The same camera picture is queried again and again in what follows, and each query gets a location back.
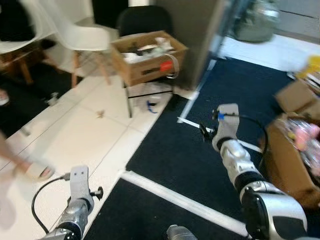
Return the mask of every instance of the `black cable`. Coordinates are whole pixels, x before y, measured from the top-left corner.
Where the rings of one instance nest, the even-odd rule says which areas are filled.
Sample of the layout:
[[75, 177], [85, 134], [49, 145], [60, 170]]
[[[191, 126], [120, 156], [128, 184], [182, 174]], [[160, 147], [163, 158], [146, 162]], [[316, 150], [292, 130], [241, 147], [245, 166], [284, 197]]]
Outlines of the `black cable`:
[[255, 124], [257, 124], [262, 130], [263, 130], [263, 134], [264, 134], [264, 149], [262, 151], [262, 156], [261, 156], [261, 161], [260, 161], [260, 164], [259, 166], [262, 165], [262, 162], [263, 162], [263, 159], [267, 153], [267, 150], [268, 150], [268, 145], [269, 145], [269, 138], [268, 138], [268, 133], [267, 133], [267, 130], [266, 128], [256, 119], [250, 117], [250, 116], [247, 116], [247, 115], [236, 115], [236, 114], [228, 114], [228, 113], [224, 113], [223, 114], [224, 116], [228, 116], [228, 117], [239, 117], [241, 119], [247, 119]]
[[48, 234], [49, 233], [49, 230], [46, 228], [46, 226], [42, 223], [42, 221], [38, 218], [36, 212], [35, 212], [35, 201], [36, 201], [36, 198], [38, 196], [38, 194], [40, 193], [40, 191], [45, 188], [46, 186], [48, 186], [49, 184], [52, 184], [53, 182], [55, 181], [58, 181], [58, 180], [62, 180], [64, 179], [64, 176], [60, 176], [60, 177], [57, 177], [55, 179], [52, 179], [50, 181], [48, 181], [46, 184], [44, 184], [42, 187], [39, 188], [39, 190], [35, 193], [33, 199], [32, 199], [32, 203], [31, 203], [31, 211], [32, 211], [32, 215], [34, 217], [34, 219], [36, 220], [36, 222], [40, 225], [40, 227], [45, 231], [45, 234]]

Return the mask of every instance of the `black chair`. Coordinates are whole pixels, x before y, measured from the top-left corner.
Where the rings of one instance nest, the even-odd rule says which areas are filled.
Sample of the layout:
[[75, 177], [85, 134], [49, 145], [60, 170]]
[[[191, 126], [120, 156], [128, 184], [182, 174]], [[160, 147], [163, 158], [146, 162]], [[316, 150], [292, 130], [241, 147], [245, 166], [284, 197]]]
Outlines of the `black chair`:
[[173, 33], [169, 13], [160, 6], [133, 6], [124, 10], [117, 21], [119, 36], [164, 30]]

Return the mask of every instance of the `black metal frame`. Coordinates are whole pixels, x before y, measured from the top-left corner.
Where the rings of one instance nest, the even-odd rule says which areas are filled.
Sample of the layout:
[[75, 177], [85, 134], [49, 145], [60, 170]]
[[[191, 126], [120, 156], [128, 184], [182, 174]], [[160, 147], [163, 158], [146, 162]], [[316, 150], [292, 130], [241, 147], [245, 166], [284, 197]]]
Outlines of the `black metal frame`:
[[[155, 80], [148, 81], [147, 83], [158, 82], [158, 81], [159, 81], [159, 79], [155, 79]], [[171, 79], [171, 84], [169, 83], [169, 85], [171, 85], [171, 90], [168, 90], [168, 91], [159, 91], [159, 92], [130, 96], [128, 86], [126, 85], [125, 82], [123, 82], [123, 88], [125, 90], [125, 96], [126, 96], [126, 101], [127, 101], [127, 105], [128, 105], [129, 118], [132, 118], [132, 108], [130, 105], [130, 99], [141, 98], [141, 97], [151, 96], [151, 95], [158, 95], [158, 94], [166, 94], [166, 93], [172, 93], [172, 95], [175, 94], [175, 91], [174, 91], [175, 80]]]

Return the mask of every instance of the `white tile floor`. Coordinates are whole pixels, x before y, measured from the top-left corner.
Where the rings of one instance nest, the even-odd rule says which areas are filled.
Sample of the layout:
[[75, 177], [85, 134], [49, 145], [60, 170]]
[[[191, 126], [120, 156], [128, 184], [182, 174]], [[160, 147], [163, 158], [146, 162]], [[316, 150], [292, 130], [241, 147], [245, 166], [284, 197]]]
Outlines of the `white tile floor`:
[[[287, 71], [302, 67], [309, 55], [320, 54], [320, 46], [277, 35], [271, 42], [262, 44], [227, 38], [222, 53]], [[61, 69], [72, 71], [70, 51], [57, 44], [48, 54]], [[57, 176], [76, 165], [89, 166], [90, 188], [102, 186], [104, 197], [100, 202], [95, 200], [88, 226], [170, 98], [169, 94], [163, 95], [154, 109], [157, 114], [147, 111], [145, 99], [132, 101], [133, 118], [128, 118], [121, 78], [111, 76], [112, 84], [108, 86], [90, 57], [83, 57], [84, 65], [78, 71], [84, 80], [62, 96], [57, 105], [48, 107], [26, 125], [31, 134], [25, 136], [18, 131], [7, 140], [15, 153], [55, 167]], [[131, 90], [138, 92], [144, 87]], [[193, 97], [192, 92], [176, 91], [187, 98]], [[104, 111], [104, 117], [98, 118], [97, 111]], [[32, 217], [31, 200], [43, 183], [15, 176], [14, 167], [0, 159], [0, 239], [41, 238], [44, 232]], [[39, 195], [35, 210], [48, 228], [54, 226], [68, 197], [69, 184], [64, 181], [50, 185]]]

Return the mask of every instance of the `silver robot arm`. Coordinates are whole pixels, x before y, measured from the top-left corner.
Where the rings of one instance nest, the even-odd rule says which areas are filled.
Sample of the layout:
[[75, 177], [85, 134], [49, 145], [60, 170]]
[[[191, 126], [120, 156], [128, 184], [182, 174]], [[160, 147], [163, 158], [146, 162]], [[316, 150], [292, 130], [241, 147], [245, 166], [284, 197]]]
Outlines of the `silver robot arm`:
[[220, 152], [229, 179], [240, 196], [248, 233], [259, 240], [303, 240], [307, 236], [303, 208], [264, 179], [248, 151], [237, 141], [238, 105], [220, 105], [217, 111], [219, 126], [212, 145]]
[[70, 173], [70, 193], [68, 206], [63, 211], [57, 227], [40, 240], [81, 240], [88, 223], [88, 215], [95, 206], [93, 196], [99, 200], [103, 197], [103, 189], [90, 192], [87, 166], [72, 168]]

